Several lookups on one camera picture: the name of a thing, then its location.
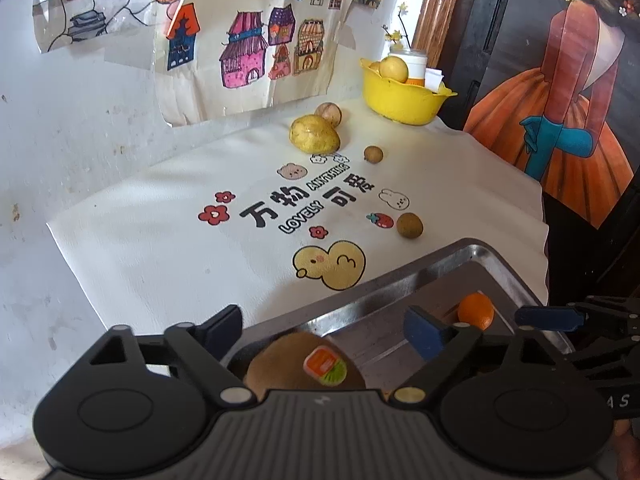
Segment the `white jar with flowers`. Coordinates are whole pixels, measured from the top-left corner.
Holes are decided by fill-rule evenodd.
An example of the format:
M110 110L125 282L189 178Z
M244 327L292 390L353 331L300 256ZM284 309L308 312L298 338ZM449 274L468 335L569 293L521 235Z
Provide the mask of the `white jar with flowers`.
M390 44L390 55L402 58L409 69L409 78L424 79L427 56L424 51L411 47L411 40L404 17L408 14L408 6L403 2L397 7L397 18L400 29L390 29L383 25L385 40Z

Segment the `round tan walnut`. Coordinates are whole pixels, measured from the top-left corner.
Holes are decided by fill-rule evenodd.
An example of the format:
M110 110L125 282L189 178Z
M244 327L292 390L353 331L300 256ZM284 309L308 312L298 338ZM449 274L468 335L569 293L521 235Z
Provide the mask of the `round tan walnut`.
M321 103L314 111L314 114L322 117L333 128L337 128L339 125L341 125L343 119L341 107L333 102Z

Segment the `yellow lemon in bowl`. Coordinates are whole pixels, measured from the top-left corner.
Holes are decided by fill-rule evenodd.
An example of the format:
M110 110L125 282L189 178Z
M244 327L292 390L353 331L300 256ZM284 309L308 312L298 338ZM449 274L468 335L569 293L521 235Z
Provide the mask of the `yellow lemon in bowl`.
M378 73L381 77L404 84L409 78L408 65L402 58L389 55L378 63Z

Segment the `yellow plastic bowl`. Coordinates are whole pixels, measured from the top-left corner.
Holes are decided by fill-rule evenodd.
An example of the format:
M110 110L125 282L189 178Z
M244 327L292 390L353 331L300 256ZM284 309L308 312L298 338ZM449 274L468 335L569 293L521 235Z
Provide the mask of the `yellow plastic bowl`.
M372 70L372 61L360 58L362 69L362 97L375 113L401 124L425 126L438 114L449 98L457 96L447 87L436 93L427 88L403 84L383 78Z

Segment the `metal tray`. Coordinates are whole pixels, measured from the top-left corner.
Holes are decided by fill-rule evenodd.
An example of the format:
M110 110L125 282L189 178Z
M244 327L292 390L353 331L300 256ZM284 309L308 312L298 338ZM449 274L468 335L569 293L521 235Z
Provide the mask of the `metal tray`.
M420 370L422 358L404 336L404 317L415 306L446 323L458 302L482 292L497 309L489 335L511 335L515 311L541 301L494 248L475 238L458 240L346 292L243 330L222 358L235 376L271 341L291 332L329 339L357 365L367 386L386 392Z

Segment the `orange dress lady painting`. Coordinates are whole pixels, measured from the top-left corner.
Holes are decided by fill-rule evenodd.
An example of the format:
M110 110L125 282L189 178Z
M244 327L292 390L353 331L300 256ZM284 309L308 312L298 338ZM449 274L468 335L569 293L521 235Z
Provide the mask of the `orange dress lady painting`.
M634 176L608 112L638 42L639 0L563 0L540 63L479 99L465 131L597 228Z

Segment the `brown kiwi fruit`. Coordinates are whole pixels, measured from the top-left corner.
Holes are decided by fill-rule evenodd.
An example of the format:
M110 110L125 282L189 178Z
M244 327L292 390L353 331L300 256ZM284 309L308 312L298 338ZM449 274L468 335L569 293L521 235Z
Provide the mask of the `brown kiwi fruit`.
M271 390L367 388L356 364L340 348L305 332L290 333L268 344L250 361L244 384L258 399Z

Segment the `yellow-green passion fruit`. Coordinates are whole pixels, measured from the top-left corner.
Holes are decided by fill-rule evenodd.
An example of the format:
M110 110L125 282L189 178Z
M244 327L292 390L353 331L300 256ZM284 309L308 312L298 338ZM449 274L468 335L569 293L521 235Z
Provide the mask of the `yellow-green passion fruit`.
M288 140L309 155L329 155L341 147L341 138L335 128L318 115L296 118L288 132Z

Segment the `small orange tangerine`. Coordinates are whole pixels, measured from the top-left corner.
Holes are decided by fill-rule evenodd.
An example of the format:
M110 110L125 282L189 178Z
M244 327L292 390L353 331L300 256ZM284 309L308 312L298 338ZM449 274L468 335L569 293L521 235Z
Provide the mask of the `small orange tangerine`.
M457 316L462 323L468 323L480 330L487 330L494 322L494 304L482 292L472 292L459 302Z

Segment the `colourful houses drawing paper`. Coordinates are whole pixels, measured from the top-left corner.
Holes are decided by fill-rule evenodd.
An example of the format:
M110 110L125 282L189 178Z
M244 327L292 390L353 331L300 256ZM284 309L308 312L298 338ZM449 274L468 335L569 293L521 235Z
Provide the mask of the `colourful houses drawing paper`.
M174 127L321 96L354 0L180 0L154 44Z

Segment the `small brown longan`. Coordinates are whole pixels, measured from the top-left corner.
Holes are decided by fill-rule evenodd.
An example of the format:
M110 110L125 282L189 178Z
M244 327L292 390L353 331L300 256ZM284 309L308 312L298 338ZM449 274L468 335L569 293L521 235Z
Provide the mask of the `small brown longan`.
M407 240L415 240L423 233L422 220L412 212L401 214L396 222L396 229L400 236Z
M367 146L363 151L363 159L370 164L378 164L382 162L384 158L384 152L382 148L375 145Z

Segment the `rolled white paper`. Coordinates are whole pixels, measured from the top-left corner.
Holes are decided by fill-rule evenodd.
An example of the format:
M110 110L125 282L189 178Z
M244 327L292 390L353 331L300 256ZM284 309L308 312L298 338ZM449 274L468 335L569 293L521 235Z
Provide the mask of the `rolled white paper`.
M438 93L443 79L444 75L441 70L436 70L436 68L427 68L424 76L424 87L431 92Z

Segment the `white printed table cloth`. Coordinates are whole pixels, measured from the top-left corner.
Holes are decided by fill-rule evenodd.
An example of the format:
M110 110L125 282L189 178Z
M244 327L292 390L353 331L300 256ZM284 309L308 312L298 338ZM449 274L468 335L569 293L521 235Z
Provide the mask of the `white printed table cloth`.
M49 224L105 325L158 333L228 304L254 325L352 289L462 238L494 248L540 300L540 185L440 120L344 106L341 148L299 151L285 119L230 134L93 195ZM363 159L382 148L378 164ZM398 217L424 230L407 240Z

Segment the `wooden frame edge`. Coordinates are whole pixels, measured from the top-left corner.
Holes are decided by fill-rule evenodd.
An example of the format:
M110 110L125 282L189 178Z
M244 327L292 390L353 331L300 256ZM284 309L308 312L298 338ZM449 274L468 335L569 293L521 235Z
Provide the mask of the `wooden frame edge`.
M423 0L411 47L426 54L427 66L438 64L457 0Z

